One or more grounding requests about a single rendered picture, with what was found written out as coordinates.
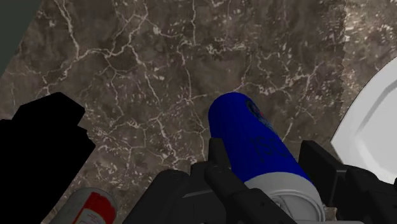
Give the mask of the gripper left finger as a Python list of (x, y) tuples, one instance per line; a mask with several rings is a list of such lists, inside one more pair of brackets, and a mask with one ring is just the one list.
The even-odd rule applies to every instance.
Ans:
[(159, 172), (122, 224), (296, 224), (258, 188), (230, 169), (223, 141), (209, 141), (205, 162), (190, 172)]

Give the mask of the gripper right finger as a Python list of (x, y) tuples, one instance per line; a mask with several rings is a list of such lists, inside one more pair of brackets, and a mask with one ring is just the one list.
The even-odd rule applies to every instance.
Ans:
[(397, 178), (390, 184), (366, 169), (345, 165), (315, 141), (302, 141), (298, 163), (323, 204), (337, 208), (338, 220), (397, 224)]

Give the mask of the white plate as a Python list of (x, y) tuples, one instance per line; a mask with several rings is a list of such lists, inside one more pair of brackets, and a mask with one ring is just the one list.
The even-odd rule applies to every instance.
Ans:
[(397, 57), (359, 92), (335, 131), (331, 145), (344, 164), (397, 178)]

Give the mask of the blue drink can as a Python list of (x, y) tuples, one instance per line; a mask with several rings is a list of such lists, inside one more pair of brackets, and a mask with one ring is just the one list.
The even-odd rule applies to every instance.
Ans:
[(232, 172), (262, 190), (295, 221), (324, 221), (319, 192), (248, 96), (229, 92), (211, 104), (212, 138), (220, 138)]

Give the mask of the red and white can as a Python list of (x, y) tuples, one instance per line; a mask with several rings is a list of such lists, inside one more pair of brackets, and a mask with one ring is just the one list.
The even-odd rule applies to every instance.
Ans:
[(117, 214), (112, 196), (94, 187), (74, 191), (49, 224), (113, 224)]

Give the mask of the black angular block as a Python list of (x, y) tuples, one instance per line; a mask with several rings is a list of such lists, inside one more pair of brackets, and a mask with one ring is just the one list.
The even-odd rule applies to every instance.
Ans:
[(53, 209), (95, 148), (84, 114), (56, 92), (0, 120), (0, 224), (40, 224)]

